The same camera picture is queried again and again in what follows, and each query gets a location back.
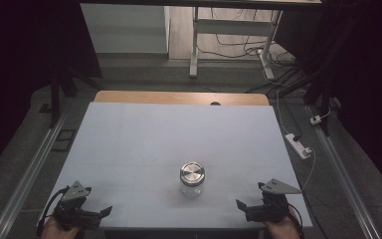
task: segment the jar lid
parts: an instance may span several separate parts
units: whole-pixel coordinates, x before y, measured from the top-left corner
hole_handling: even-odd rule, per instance
[[[198,162],[187,162],[181,167],[180,178],[187,186],[198,186],[205,177],[204,167]]]

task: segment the robotic arm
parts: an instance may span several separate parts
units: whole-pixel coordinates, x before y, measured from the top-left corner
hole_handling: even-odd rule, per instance
[[[279,223],[288,217],[295,225],[299,238],[303,239],[302,225],[299,225],[297,219],[290,213],[285,196],[285,193],[300,193],[300,190],[276,179],[272,179],[267,184],[259,182],[259,188],[263,192],[263,205],[249,207],[244,202],[236,200],[238,208],[245,212],[247,221]]]
[[[100,226],[100,221],[110,214],[112,207],[108,207],[101,212],[90,212],[82,210],[86,197],[91,193],[90,187],[84,188],[78,181],[73,186],[59,190],[49,201],[43,213],[42,219],[37,227],[37,236],[40,237],[43,232],[46,214],[49,207],[59,194],[63,194],[61,200],[55,207],[53,216],[58,223],[65,229],[80,227],[82,230],[94,230]],[[79,238],[84,236],[84,231],[79,233]]]

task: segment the table leg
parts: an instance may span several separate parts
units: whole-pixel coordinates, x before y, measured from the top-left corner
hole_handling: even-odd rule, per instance
[[[273,12],[274,16],[272,19],[272,24],[271,24],[268,39],[266,40],[265,47],[263,48],[263,50],[259,54],[260,60],[262,61],[263,69],[264,69],[265,74],[266,74],[266,78],[268,80],[273,80],[275,78],[275,76],[273,75],[272,69],[269,66],[268,53],[269,53],[270,46],[272,44],[273,37],[275,36],[276,28],[278,27],[278,22],[279,22],[279,18],[281,16],[281,13],[282,13],[282,11],[274,10],[274,12]]]
[[[193,39],[192,39],[192,51],[191,51],[191,61],[190,61],[190,78],[197,77],[197,37],[198,37],[198,7],[193,8]]]

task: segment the person's hand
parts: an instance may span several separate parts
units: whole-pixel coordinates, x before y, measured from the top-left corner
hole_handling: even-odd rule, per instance
[[[41,239],[74,239],[80,231],[79,227],[74,227],[69,231],[64,230],[58,221],[53,217],[49,217],[43,228]]]
[[[289,208],[290,214],[295,217],[293,208]],[[269,230],[273,239],[298,239],[299,235],[293,222],[288,218],[284,218],[279,223],[274,222],[263,222],[266,225],[266,228]]]

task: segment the white power strip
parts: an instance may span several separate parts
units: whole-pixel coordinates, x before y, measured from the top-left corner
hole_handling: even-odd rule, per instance
[[[321,122],[321,117],[316,116],[316,117],[310,118],[309,121],[311,122],[312,125],[315,125]]]
[[[303,147],[302,143],[299,140],[293,141],[295,135],[293,133],[289,133],[285,135],[287,142],[293,147],[293,150],[299,155],[300,159],[307,159],[311,157],[311,149],[309,147]]]

